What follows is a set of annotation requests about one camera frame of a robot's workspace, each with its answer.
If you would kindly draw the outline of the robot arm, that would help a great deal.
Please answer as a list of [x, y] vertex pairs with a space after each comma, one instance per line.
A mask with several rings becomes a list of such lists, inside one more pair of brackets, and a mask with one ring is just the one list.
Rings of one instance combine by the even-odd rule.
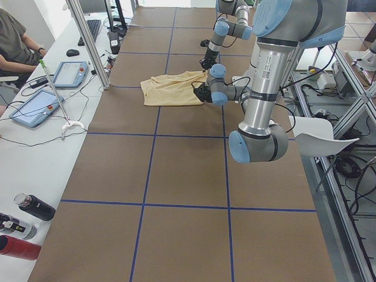
[[[244, 1], [218, 1], [221, 17], [200, 64], [207, 80], [194, 94], [202, 102], [224, 105], [237, 100], [244, 119], [230, 133], [233, 159], [240, 163], [269, 162], [281, 158], [288, 148], [285, 130], [271, 119], [286, 69], [296, 47], [315, 48], [338, 42], [344, 34], [347, 1], [262, 1], [252, 18]], [[216, 62], [226, 36], [248, 39], [255, 35], [259, 47], [251, 86], [232, 86], [226, 69]]]
[[216, 1], [216, 9], [220, 14], [235, 17], [236, 21], [232, 22], [226, 17], [219, 16], [214, 24], [211, 39], [201, 41], [200, 46], [206, 47], [204, 58], [200, 60], [203, 72], [217, 63], [216, 59], [226, 36], [248, 40], [252, 33], [252, 27], [249, 25], [250, 10], [245, 1]]

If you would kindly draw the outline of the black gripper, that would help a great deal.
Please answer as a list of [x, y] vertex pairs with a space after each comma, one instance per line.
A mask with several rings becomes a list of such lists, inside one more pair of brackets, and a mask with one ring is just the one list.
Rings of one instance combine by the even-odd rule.
[[212, 94], [205, 83], [202, 83], [198, 88], [193, 88], [193, 93], [201, 102], [212, 103]]
[[218, 54], [219, 52], [213, 51], [211, 49], [208, 49], [206, 51], [204, 58], [199, 61], [203, 73], [205, 73], [207, 70], [209, 70], [213, 65], [217, 63], [216, 59]]

